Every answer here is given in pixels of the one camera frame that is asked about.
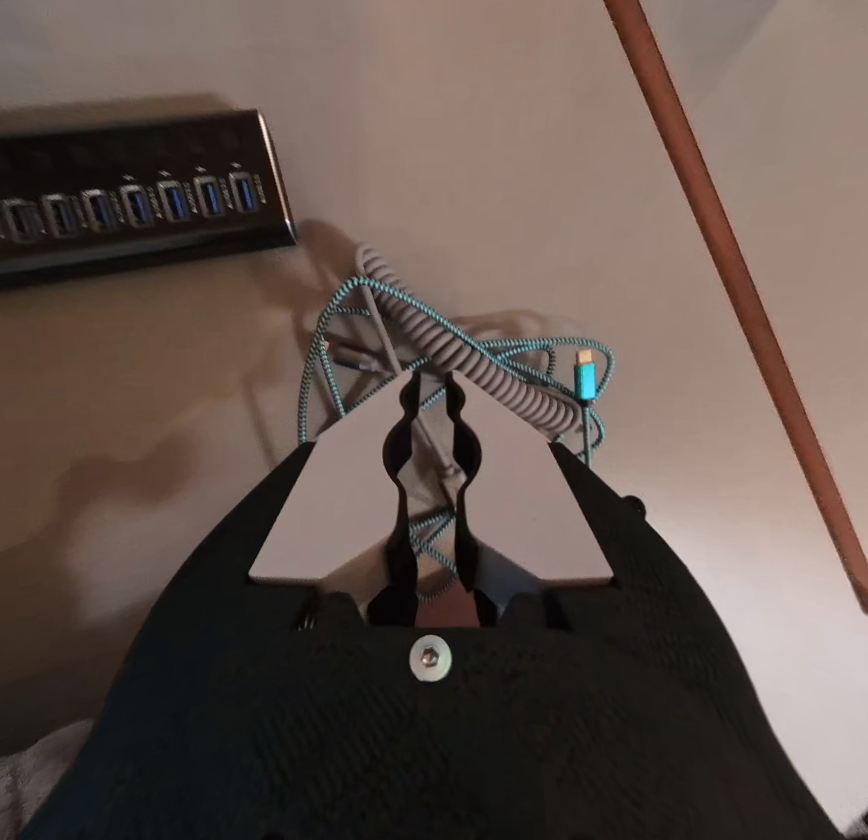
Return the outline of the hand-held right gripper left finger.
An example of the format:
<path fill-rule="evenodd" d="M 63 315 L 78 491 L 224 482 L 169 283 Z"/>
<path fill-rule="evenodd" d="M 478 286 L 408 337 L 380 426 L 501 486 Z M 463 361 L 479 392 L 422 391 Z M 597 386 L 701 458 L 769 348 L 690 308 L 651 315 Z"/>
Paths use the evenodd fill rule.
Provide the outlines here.
<path fill-rule="evenodd" d="M 249 578 L 346 594 L 375 626 L 412 627 L 418 564 L 399 473 L 413 452 L 421 378 L 406 370 L 317 441 Z"/>

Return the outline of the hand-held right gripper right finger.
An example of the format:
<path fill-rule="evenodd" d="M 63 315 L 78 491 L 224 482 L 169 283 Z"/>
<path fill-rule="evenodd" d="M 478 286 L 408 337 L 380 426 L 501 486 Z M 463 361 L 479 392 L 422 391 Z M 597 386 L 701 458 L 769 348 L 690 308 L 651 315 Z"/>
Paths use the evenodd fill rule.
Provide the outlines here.
<path fill-rule="evenodd" d="M 517 595 L 611 585 L 608 563 L 552 445 L 459 371 L 445 379 L 455 496 L 454 560 L 482 625 Z"/>

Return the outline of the person's grey printed sweatshirt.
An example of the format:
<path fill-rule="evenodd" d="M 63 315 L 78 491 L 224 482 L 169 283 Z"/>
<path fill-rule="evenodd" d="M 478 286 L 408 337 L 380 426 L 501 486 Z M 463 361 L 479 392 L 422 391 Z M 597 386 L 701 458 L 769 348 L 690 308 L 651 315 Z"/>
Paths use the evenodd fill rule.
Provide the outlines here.
<path fill-rule="evenodd" d="M 82 719 L 1 758 L 1 838 L 16 839 L 75 761 L 94 726 Z"/>

